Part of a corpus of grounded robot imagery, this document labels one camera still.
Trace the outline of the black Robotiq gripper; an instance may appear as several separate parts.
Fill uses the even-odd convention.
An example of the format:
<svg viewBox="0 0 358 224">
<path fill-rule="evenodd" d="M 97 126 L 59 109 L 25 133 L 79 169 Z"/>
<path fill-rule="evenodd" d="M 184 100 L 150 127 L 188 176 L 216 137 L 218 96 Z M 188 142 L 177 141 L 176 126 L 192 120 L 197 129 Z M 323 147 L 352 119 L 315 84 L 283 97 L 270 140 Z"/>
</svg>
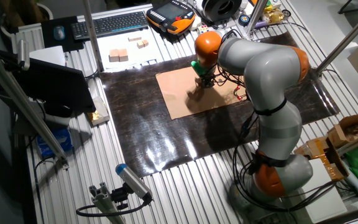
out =
<svg viewBox="0 0 358 224">
<path fill-rule="evenodd" d="M 200 79 L 197 79 L 197 84 L 200 87 L 203 87 L 205 89 L 210 89 L 212 87 L 212 84 L 214 83 L 215 74 L 212 73 L 205 73 L 200 76 Z"/>
</svg>

